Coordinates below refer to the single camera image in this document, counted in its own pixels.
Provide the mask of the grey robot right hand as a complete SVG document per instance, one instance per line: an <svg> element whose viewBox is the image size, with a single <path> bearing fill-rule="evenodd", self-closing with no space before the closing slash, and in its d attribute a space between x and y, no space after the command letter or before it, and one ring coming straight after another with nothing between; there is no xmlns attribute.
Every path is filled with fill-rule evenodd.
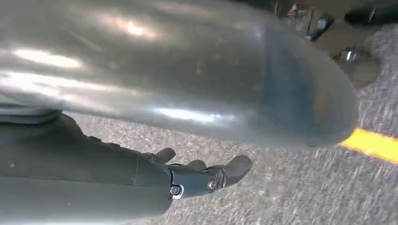
<svg viewBox="0 0 398 225"><path fill-rule="evenodd" d="M64 111L273 148L325 147L358 121L329 56L227 0L3 0L0 222L126 224L238 183L246 156L169 164L86 136Z"/></svg>

